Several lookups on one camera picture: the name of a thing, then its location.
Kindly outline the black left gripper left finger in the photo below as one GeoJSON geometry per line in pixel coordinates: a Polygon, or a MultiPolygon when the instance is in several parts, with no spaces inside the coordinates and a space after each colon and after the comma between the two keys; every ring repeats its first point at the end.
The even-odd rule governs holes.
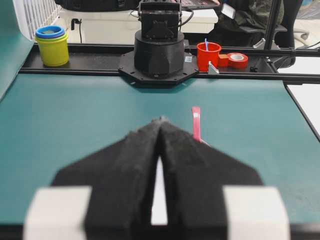
{"type": "Polygon", "coordinates": [[[151,220],[160,121],[64,168],[39,188],[26,240],[131,240],[151,220]]]}

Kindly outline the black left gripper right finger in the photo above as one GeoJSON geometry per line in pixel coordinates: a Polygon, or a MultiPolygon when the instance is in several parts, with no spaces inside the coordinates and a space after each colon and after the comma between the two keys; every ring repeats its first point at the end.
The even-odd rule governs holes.
{"type": "Polygon", "coordinates": [[[288,240],[290,224],[277,188],[258,172],[162,122],[168,220],[185,240],[288,240]]]}

